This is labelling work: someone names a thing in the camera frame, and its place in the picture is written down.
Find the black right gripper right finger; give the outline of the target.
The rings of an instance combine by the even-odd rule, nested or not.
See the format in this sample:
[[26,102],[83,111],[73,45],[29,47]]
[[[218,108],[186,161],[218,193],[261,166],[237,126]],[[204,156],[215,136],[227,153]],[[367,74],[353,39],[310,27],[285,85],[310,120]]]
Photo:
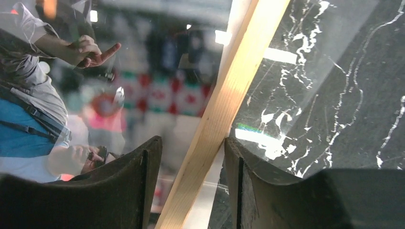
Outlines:
[[395,169],[324,169],[302,179],[224,141],[236,229],[402,229],[405,173]]

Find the wooden picture frame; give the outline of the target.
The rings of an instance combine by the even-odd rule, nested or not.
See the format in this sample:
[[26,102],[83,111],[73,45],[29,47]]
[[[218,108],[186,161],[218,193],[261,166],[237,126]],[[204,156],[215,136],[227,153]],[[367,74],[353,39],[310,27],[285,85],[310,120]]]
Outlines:
[[287,0],[252,0],[241,7],[236,28],[228,29],[232,36],[224,48],[216,86],[157,228],[183,227],[288,5]]

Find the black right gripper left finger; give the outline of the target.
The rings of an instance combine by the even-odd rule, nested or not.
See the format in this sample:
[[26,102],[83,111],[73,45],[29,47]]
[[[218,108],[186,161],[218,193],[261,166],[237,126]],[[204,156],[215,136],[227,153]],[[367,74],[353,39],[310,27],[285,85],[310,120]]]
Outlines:
[[145,229],[157,183],[162,139],[69,181],[0,176],[3,229]]

